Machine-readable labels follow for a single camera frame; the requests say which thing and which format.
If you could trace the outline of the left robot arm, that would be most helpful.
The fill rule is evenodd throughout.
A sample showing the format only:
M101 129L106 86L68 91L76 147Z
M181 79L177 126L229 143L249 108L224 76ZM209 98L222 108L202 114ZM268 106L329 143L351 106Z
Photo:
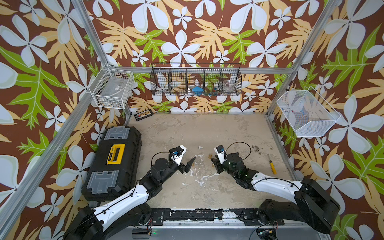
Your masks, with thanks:
M175 172L188 173L196 158L186 165L178 163L181 156L157 159L147 174L124 195L91 209L82 208L63 235L64 240L107 240L128 226L145 224L150 219L147 201L163 188L163 183Z

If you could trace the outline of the small black tray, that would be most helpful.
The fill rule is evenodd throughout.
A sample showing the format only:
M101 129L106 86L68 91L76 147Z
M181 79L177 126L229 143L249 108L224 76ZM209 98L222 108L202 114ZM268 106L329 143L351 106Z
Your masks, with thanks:
M146 119L148 117L151 117L153 115L154 115L154 112L151 109L146 109L142 112L135 113L134 117L135 117L136 121L138 122L138 121L141 121L141 120Z

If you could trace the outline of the black yellow toolbox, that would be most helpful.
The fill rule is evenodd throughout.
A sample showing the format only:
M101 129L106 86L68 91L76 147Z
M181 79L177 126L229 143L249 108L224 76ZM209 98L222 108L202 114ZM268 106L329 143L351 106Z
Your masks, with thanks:
M135 127L106 130L82 187L87 201L112 201L136 185L141 137Z

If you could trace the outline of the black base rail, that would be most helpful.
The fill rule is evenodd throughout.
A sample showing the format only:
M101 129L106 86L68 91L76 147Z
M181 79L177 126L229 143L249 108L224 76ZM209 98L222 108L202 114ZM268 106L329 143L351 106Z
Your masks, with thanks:
M163 226L165 221L213 223L229 220L240 221L245 226L263 224L258 216L257 208L152 208L151 213L144 219L144 224L152 221L154 226Z

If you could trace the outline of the white mesh basket right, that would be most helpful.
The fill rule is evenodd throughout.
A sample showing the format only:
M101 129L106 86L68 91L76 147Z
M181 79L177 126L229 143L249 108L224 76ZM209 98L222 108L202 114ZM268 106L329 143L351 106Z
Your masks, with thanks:
M299 138L323 137L341 118L341 114L313 87L290 90L277 105Z

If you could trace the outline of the yellow handled screwdriver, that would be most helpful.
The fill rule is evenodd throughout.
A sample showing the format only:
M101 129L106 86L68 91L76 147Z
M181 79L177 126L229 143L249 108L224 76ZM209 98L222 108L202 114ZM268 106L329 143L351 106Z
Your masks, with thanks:
M276 175L277 171L276 171L275 165L274 165L270 155L267 155L267 157L268 157L268 160L269 160L269 163L270 163L271 170L272 170L273 174Z

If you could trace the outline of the blue item in basket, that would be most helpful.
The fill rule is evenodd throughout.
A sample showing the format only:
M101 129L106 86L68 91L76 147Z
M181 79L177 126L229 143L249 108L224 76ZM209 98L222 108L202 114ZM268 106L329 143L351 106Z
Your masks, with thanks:
M204 89L200 88L200 87L194 87L192 89L192 92L195 96L201 96L204 94Z

